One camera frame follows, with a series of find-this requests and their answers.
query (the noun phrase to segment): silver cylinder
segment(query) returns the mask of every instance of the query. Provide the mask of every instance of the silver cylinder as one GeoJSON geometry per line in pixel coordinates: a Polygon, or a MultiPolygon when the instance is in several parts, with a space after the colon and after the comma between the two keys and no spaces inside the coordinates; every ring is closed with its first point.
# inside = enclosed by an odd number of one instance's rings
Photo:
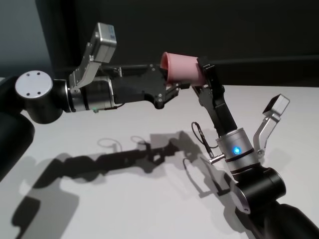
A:
{"type": "Polygon", "coordinates": [[[108,77],[96,77],[85,87],[86,98],[90,110],[104,110],[114,107],[111,80],[108,77]]]}
{"type": "Polygon", "coordinates": [[[225,161],[231,173],[237,173],[241,169],[244,170],[250,165],[259,163],[243,128],[223,135],[216,141],[221,152],[225,154],[225,161]]]}

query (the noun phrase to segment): white table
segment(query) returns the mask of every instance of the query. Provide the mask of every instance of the white table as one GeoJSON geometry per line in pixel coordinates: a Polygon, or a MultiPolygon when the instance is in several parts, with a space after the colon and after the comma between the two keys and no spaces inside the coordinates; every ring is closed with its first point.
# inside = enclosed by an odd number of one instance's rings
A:
{"type": "MultiPolygon", "coordinates": [[[[264,165],[286,183],[287,194],[279,202],[298,207],[319,225],[319,89],[226,86],[225,99],[238,127],[252,139],[264,107],[278,93],[291,103],[268,141],[264,165]]],[[[217,196],[209,170],[220,190],[227,190],[224,163],[206,167],[200,157],[207,154],[191,132],[192,121],[214,145],[217,134],[192,90],[181,91],[163,110],[140,102],[98,114],[64,113],[52,124],[35,124],[33,144],[0,183],[1,237],[17,237],[20,228],[13,220],[24,225],[23,239],[253,238],[234,215],[229,194],[217,196]],[[145,145],[137,142],[148,141],[156,149],[165,148],[169,139],[175,146],[164,163],[154,167],[143,159],[145,145]],[[139,158],[135,166],[94,179],[92,172],[114,166],[113,153],[137,148],[117,154],[122,162],[139,158]],[[45,170],[43,185],[32,187],[45,170]],[[70,177],[81,170],[78,178],[70,177]]]]}

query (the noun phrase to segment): cable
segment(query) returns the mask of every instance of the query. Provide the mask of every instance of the cable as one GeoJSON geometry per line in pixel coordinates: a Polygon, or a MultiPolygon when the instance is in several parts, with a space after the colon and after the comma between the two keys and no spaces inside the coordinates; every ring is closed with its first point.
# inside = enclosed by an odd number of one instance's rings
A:
{"type": "Polygon", "coordinates": [[[116,108],[118,109],[119,107],[122,107],[123,105],[125,105],[125,103],[119,105],[119,106],[116,106],[116,108]]]}
{"type": "Polygon", "coordinates": [[[198,139],[198,141],[199,141],[201,144],[205,145],[204,142],[203,142],[203,141],[197,136],[197,134],[195,133],[194,124],[197,126],[198,131],[201,131],[201,128],[200,128],[200,126],[199,126],[199,123],[197,123],[197,122],[192,122],[192,123],[191,123],[191,130],[193,131],[193,133],[194,133],[195,137],[198,139]]]}

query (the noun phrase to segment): gray wall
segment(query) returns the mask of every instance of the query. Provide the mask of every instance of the gray wall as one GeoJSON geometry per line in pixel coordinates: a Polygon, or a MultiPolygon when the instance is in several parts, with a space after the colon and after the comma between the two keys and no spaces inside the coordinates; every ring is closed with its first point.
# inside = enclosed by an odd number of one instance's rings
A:
{"type": "Polygon", "coordinates": [[[0,77],[29,70],[52,74],[35,0],[0,1],[0,77]]]}

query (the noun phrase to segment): pink plastic cup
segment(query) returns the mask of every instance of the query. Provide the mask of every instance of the pink plastic cup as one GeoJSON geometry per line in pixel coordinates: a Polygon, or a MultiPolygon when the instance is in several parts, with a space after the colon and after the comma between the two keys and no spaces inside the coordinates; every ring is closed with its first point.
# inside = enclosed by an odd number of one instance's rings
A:
{"type": "Polygon", "coordinates": [[[160,67],[166,69],[167,84],[190,82],[192,86],[202,86],[205,78],[198,66],[197,57],[164,52],[160,67]]]}

